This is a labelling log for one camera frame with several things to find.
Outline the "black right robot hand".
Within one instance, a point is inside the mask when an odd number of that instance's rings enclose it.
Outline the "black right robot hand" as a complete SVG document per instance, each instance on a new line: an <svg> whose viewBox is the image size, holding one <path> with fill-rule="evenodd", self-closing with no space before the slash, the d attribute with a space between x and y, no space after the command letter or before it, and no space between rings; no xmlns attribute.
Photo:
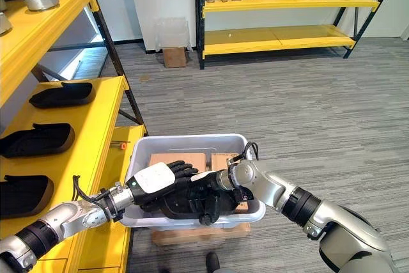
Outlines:
<svg viewBox="0 0 409 273"><path fill-rule="evenodd" d="M234 214L240 204L255 200L248 188L238 186L233 190L224 190L219 187L217 172L191 180L187 193L188 206L204 226L215 224L222 215Z"/></svg>

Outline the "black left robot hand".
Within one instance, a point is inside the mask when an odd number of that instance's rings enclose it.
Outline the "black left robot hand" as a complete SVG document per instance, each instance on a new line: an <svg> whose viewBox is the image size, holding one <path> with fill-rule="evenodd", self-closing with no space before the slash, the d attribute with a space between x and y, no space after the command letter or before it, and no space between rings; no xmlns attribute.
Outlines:
<svg viewBox="0 0 409 273"><path fill-rule="evenodd" d="M198 173L197 168L184 160L168 164L158 162L140 170L127 180L126 186L130 189L133 204L143 207L174 191L188 187L191 177Z"/></svg>

